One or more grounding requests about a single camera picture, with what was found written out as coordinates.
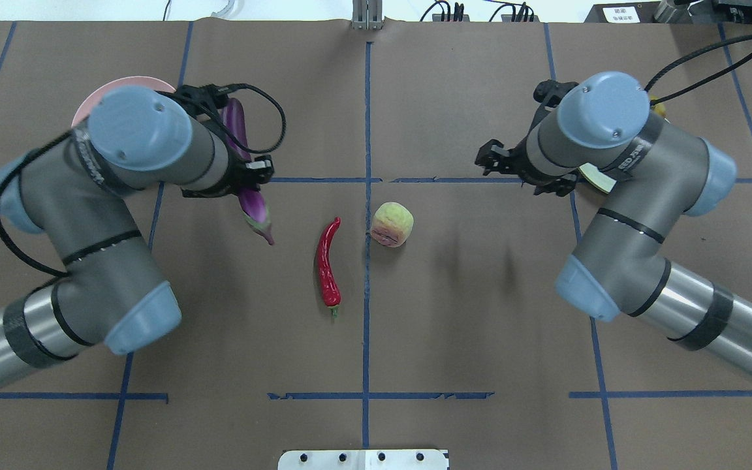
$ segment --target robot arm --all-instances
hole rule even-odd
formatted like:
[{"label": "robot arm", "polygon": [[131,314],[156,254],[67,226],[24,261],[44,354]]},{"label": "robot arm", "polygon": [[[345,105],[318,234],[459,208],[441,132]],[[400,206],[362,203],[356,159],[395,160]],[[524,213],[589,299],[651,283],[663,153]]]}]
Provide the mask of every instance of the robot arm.
[{"label": "robot arm", "polygon": [[[207,89],[215,112],[229,90],[209,87],[179,93]],[[98,342],[116,354],[135,351],[179,324],[170,283],[123,197],[158,181],[185,196],[236,194],[274,173],[267,155],[246,161],[220,129],[194,119],[192,102],[138,86],[114,90],[0,190],[2,214],[47,233],[68,272],[0,309],[0,387]],[[23,159],[0,169],[0,186]]]},{"label": "robot arm", "polygon": [[[564,97],[548,113],[553,93]],[[535,98],[542,106],[528,136],[509,151],[491,140],[475,164],[485,174],[517,174],[537,194],[567,195],[573,170],[585,163],[618,181],[556,292],[600,321],[620,312],[639,317],[678,345],[706,349],[752,376],[752,304],[657,254],[681,214],[705,214],[727,196],[734,161],[651,112],[647,93],[621,72],[578,85],[545,82]]]}]

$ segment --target pink plate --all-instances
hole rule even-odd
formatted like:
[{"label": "pink plate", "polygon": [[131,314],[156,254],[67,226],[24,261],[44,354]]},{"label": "pink plate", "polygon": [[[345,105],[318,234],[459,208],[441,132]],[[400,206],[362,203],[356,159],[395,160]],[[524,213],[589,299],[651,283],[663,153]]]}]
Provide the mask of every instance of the pink plate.
[{"label": "pink plate", "polygon": [[176,91],[171,84],[153,77],[135,76],[112,80],[110,83],[93,91],[92,94],[89,95],[89,98],[86,98],[83,104],[77,109],[77,112],[74,113],[74,119],[71,121],[71,126],[74,127],[75,125],[80,124],[83,119],[86,119],[86,116],[92,112],[92,108],[95,107],[95,105],[101,101],[101,98],[103,98],[110,90],[116,89],[119,86],[126,86],[126,84],[138,84],[138,86],[146,86],[155,91]]}]

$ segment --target blue joint cap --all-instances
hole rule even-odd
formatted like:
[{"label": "blue joint cap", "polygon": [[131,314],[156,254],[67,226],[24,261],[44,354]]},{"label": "blue joint cap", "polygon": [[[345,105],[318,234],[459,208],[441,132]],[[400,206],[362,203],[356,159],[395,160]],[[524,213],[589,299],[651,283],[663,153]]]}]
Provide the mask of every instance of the blue joint cap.
[{"label": "blue joint cap", "polygon": [[710,154],[710,164],[707,169],[707,182],[701,195],[698,196],[692,208],[684,212],[687,216],[702,216],[712,211],[719,205],[720,200],[727,197],[733,185],[736,182],[736,163],[725,152],[713,147],[706,139],[701,140],[707,145],[707,152]]},{"label": "blue joint cap", "polygon": [[179,303],[170,283],[159,283],[104,338],[114,354],[128,354],[170,333],[181,321]]},{"label": "blue joint cap", "polygon": [[[5,181],[8,174],[25,160],[25,157],[27,157],[27,153],[0,168],[0,185]],[[4,193],[2,193],[2,198],[0,199],[0,214],[8,218],[14,227],[17,227],[23,232],[34,234],[42,233],[42,229],[37,226],[36,223],[33,223],[33,220],[31,220],[25,210],[25,204],[22,200],[22,192],[19,190],[19,176],[13,178],[10,184],[8,184],[8,187],[5,188]]]},{"label": "blue joint cap", "polygon": [[92,145],[109,163],[154,172],[175,163],[191,145],[191,117],[166,96],[144,86],[108,92],[87,121]]},{"label": "blue joint cap", "polygon": [[556,110],[561,132],[591,149],[627,145],[646,124],[648,94],[631,75],[600,72],[561,99]]},{"label": "blue joint cap", "polygon": [[611,295],[573,255],[567,257],[565,267],[556,278],[556,292],[572,306],[598,321],[612,321],[620,313]]}]

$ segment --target white sticker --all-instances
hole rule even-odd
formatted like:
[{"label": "white sticker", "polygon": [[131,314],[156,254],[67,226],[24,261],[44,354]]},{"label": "white sticker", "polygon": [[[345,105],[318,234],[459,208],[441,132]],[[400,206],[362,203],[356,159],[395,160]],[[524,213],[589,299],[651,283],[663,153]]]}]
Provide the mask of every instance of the white sticker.
[{"label": "white sticker", "polygon": [[640,23],[635,7],[603,8],[603,13],[608,23]]}]

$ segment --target black cable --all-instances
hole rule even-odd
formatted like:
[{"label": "black cable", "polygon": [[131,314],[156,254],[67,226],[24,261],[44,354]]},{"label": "black cable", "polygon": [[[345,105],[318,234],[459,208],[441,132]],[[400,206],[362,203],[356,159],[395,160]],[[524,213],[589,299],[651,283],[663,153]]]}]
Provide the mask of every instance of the black cable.
[{"label": "black cable", "polygon": [[257,95],[260,95],[263,98],[265,98],[267,101],[272,103],[275,108],[277,108],[277,112],[280,113],[280,123],[281,123],[280,137],[277,139],[277,142],[275,142],[273,146],[269,147],[268,149],[251,149],[245,146],[245,144],[240,142],[238,138],[236,138],[234,134],[232,134],[232,131],[230,131],[228,127],[225,125],[225,123],[222,122],[222,119],[217,112],[208,110],[205,106],[202,106],[200,103],[194,101],[193,99],[188,99],[188,98],[185,98],[184,96],[176,95],[175,93],[169,93],[166,91],[158,91],[156,93],[158,93],[159,95],[164,95],[171,99],[176,99],[177,101],[182,101],[186,104],[194,105],[195,107],[197,107],[197,109],[201,110],[206,116],[211,118],[214,124],[216,124],[223,132],[225,132],[225,135],[229,139],[233,140],[234,144],[238,146],[240,149],[242,149],[243,151],[246,151],[248,153],[253,153],[253,154],[263,154],[263,153],[269,153],[269,152],[275,151],[275,149],[277,149],[277,147],[279,147],[281,143],[283,143],[283,137],[286,136],[286,128],[287,128],[286,114],[283,112],[283,107],[281,107],[281,105],[277,103],[277,101],[275,101],[275,99],[272,98],[272,96],[269,96],[268,93],[257,88],[256,86],[253,86],[252,84],[230,84],[229,86],[227,86],[227,88],[232,90],[232,93],[240,89],[250,89],[251,91],[257,93]]},{"label": "black cable", "polygon": [[493,20],[495,20],[495,15],[498,14],[499,11],[501,11],[502,8],[510,7],[512,8],[512,15],[510,18],[510,22],[514,23],[516,21],[516,18],[519,18],[518,21],[532,21],[532,18],[535,17],[535,10],[532,9],[531,6],[527,5],[525,3],[511,3],[511,2],[501,2],[499,0],[486,0],[486,2],[490,3],[501,3],[501,6],[498,7],[498,9],[495,10],[494,13],[492,13],[492,16],[489,17],[489,21],[487,23],[492,23]]},{"label": "black cable", "polygon": [[420,21],[426,21],[426,15],[428,12],[433,10],[437,5],[439,5],[439,8],[441,8],[441,11],[443,12],[443,21],[447,20],[447,15],[445,14],[445,8],[443,8],[443,3],[445,3],[445,6],[448,8],[448,17],[451,16],[451,5],[448,2],[445,2],[444,0],[436,0],[436,2],[431,3],[431,6],[429,9],[426,10],[425,13],[423,13],[423,16],[420,18]]},{"label": "black cable", "polygon": [[527,7],[527,4],[526,3],[522,3],[522,6],[518,9],[518,14],[517,15],[513,15],[512,18],[510,19],[511,23],[514,23],[516,21],[516,18],[518,19],[519,23],[522,21],[522,18],[524,18],[524,19],[527,18],[527,8],[526,7]]},{"label": "black cable", "polygon": [[495,15],[498,14],[499,11],[501,11],[502,8],[512,7],[512,15],[513,17],[516,15],[516,4],[514,3],[504,3],[503,5],[499,6],[497,10],[495,10],[494,13],[492,13],[492,17],[489,18],[489,21],[487,23],[492,23],[492,21],[495,19]]},{"label": "black cable", "polygon": [[[665,75],[667,72],[671,71],[672,69],[674,69],[678,65],[681,65],[681,63],[689,62],[689,60],[695,59],[695,57],[698,57],[698,56],[700,56],[702,54],[707,54],[708,52],[716,50],[717,48],[722,48],[722,47],[725,47],[725,46],[728,46],[728,45],[731,45],[731,44],[736,44],[737,42],[749,41],[751,39],[752,39],[752,35],[739,36],[737,38],[731,38],[731,39],[727,39],[725,41],[716,42],[715,44],[708,45],[707,47],[704,47],[704,48],[699,48],[699,50],[697,50],[695,52],[686,54],[685,56],[681,57],[680,59],[675,60],[675,62],[669,63],[669,65],[667,65],[667,66],[663,67],[662,69],[660,69],[660,71],[657,72],[657,74],[655,74],[654,77],[651,77],[650,81],[648,81],[648,84],[646,85],[645,90],[646,90],[647,93],[650,92],[651,87],[653,87],[654,84],[657,83],[657,81],[660,80],[660,78],[663,77],[663,75]],[[687,86],[686,88],[681,89],[680,91],[677,91],[675,93],[672,93],[671,95],[667,95],[667,96],[665,96],[663,98],[653,99],[650,102],[650,105],[654,106],[656,104],[663,103],[665,101],[669,101],[669,99],[677,98],[678,96],[683,95],[684,93],[690,92],[690,91],[698,88],[699,86],[703,86],[704,84],[710,83],[711,81],[715,80],[716,78],[719,78],[719,77],[722,77],[722,75],[728,74],[728,72],[735,71],[735,69],[737,69],[740,66],[744,65],[744,63],[747,63],[750,59],[752,59],[752,52],[750,54],[747,54],[746,56],[744,56],[744,58],[741,59],[739,62],[736,62],[733,65],[729,66],[728,68],[722,69],[721,71],[716,72],[715,74],[712,74],[709,77],[704,78],[703,80],[699,80],[699,81],[695,82],[694,84],[691,84],[691,86]]]},{"label": "black cable", "polygon": [[[59,145],[63,140],[68,139],[68,137],[71,135],[71,130],[65,131],[65,133],[61,134],[61,136],[57,137],[54,140],[51,140],[51,142],[45,144],[40,149],[36,149],[35,151],[29,152],[29,154],[25,155],[25,158],[21,161],[21,163],[17,164],[16,167],[14,167],[11,172],[8,173],[7,176],[3,179],[3,181],[0,183],[0,204],[2,200],[2,195],[4,194],[5,189],[8,188],[8,185],[13,181],[14,178],[17,178],[22,173],[22,170],[25,169],[25,167],[29,166],[33,161],[37,160],[39,157],[42,157],[47,151],[50,149],[53,149],[55,146]],[[46,274],[51,274],[54,277],[67,277],[69,276],[69,273],[66,273],[65,271],[57,271],[54,268],[48,267],[45,264],[42,264],[41,262],[37,261],[36,259],[31,258],[29,255],[27,255],[24,251],[19,249],[18,246],[16,246],[16,243],[13,241],[12,238],[10,238],[10,235],[8,235],[8,231],[5,230],[5,227],[2,224],[2,214],[0,212],[0,238],[2,239],[2,242],[5,244],[6,247],[16,255],[17,258],[21,259],[24,264],[29,265],[31,268],[34,268],[34,270],[42,271]]]},{"label": "black cable", "polygon": [[54,285],[54,283],[57,283],[57,281],[59,281],[59,280],[60,280],[60,277],[51,277],[51,279],[45,281],[44,283],[42,283],[42,285],[39,285],[39,286],[33,288],[33,290],[31,292],[29,292],[29,294],[27,295],[27,297],[30,297],[31,295],[36,294],[36,292],[39,292],[40,290],[43,290],[43,289],[47,288],[48,286]]},{"label": "black cable", "polygon": [[167,21],[167,9],[170,8],[170,4],[173,0],[167,0],[167,4],[164,6],[164,14],[161,15],[161,21]]}]

